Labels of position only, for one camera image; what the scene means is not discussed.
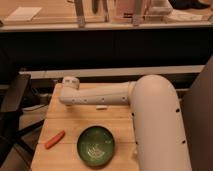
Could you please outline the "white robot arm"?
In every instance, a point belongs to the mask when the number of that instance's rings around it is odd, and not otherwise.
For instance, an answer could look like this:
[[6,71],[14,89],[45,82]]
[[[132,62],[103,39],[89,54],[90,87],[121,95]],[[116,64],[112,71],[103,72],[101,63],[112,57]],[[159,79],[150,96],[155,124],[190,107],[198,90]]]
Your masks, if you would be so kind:
[[133,113],[140,171],[192,171],[180,102],[160,75],[82,89],[76,77],[62,81],[65,105],[128,105]]

